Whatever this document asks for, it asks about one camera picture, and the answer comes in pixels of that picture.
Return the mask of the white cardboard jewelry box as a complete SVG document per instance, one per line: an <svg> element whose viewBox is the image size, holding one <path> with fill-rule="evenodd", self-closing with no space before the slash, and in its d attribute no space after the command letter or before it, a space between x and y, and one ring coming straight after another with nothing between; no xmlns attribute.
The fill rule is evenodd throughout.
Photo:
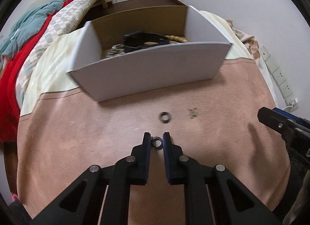
<svg viewBox="0 0 310 225"><path fill-rule="evenodd" d="M107 56L134 32L183 36L184 43L138 48ZM68 68L96 102L214 77L232 46L192 6L153 6L114 13L85 23Z"/></svg>

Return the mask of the white power strip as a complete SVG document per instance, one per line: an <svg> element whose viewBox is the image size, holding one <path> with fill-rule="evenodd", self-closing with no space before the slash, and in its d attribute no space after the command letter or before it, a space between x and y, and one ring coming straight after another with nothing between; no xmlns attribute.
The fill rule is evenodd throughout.
<svg viewBox="0 0 310 225"><path fill-rule="evenodd" d="M291 113L298 108L298 99L295 96L293 89L271 53L264 46L259 49L259 52L286 104L283 110Z"/></svg>

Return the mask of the pink and striped table cloth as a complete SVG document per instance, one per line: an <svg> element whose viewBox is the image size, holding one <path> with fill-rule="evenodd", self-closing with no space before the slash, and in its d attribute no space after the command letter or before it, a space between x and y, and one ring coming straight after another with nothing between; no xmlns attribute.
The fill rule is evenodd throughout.
<svg viewBox="0 0 310 225"><path fill-rule="evenodd" d="M261 107L275 106L269 76L225 19L202 15L233 43L213 79L103 103L67 74L81 30L50 45L32 73L18 124L17 195L31 217L89 166L111 166L129 155L145 132L169 132L186 155L206 166L224 165L267 208L276 208L290 163L279 134L257 119ZM193 108L198 116L190 118Z"/></svg>

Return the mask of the checkered beige cloth pile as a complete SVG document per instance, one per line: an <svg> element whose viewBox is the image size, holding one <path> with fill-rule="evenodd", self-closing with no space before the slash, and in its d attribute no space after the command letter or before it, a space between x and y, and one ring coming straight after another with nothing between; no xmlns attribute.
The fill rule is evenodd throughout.
<svg viewBox="0 0 310 225"><path fill-rule="evenodd" d="M243 31L240 31L239 29L235 29L232 20L227 20L227 23L231 27L232 31L235 33L236 37L244 44L251 57L253 57L255 60L258 60L261 55L259 52L260 47L255 36L249 35Z"/></svg>

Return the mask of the black leather wristband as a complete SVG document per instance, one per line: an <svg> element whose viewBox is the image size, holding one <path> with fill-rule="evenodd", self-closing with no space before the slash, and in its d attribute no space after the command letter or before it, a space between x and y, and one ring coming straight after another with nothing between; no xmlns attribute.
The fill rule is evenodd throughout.
<svg viewBox="0 0 310 225"><path fill-rule="evenodd" d="M136 31L123 36L124 52L129 53L153 46L167 45L170 40L161 34Z"/></svg>

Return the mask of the bed with checkered sheet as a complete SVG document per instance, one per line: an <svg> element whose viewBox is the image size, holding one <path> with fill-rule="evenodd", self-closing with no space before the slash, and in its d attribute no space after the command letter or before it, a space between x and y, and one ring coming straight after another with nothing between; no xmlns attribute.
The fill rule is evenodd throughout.
<svg viewBox="0 0 310 225"><path fill-rule="evenodd" d="M18 107L21 108L25 92L27 90L32 72L39 59L59 36L68 34L76 29L82 18L97 0L72 0L69 1L60 11L52 16L47 29L34 46L18 72L15 95Z"/></svg>

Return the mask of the pink slipper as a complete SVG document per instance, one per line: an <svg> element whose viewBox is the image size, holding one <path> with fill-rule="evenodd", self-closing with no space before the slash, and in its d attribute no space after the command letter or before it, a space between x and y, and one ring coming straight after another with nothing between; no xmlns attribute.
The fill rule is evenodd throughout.
<svg viewBox="0 0 310 225"><path fill-rule="evenodd" d="M17 201L18 200L18 196L15 193L11 193L11 197L12 197L12 202Z"/></svg>

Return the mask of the red floral blanket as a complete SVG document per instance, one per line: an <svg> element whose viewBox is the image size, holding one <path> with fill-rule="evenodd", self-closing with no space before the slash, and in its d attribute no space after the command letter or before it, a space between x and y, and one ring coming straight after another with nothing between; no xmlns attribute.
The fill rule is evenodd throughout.
<svg viewBox="0 0 310 225"><path fill-rule="evenodd" d="M72 0L66 0L64 6ZM21 48L21 50L14 56L13 60L7 64L4 74L1 78L1 142L16 142L18 122L21 115L21 109L19 108L15 95L15 85L19 70L23 65L23 61L26 60L34 46L43 35L47 26L52 19L52 16L48 15L47 20L43 24L38 33L30 38L30 40Z"/></svg>

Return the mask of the teal blue quilt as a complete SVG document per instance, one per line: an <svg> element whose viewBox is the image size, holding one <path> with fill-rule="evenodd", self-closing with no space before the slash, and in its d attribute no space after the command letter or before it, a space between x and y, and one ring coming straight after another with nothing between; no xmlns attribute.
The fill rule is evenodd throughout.
<svg viewBox="0 0 310 225"><path fill-rule="evenodd" d="M40 31L48 15L58 12L66 0L51 0L27 11L13 25L9 35L1 42L1 64L4 58L12 59L14 55Z"/></svg>

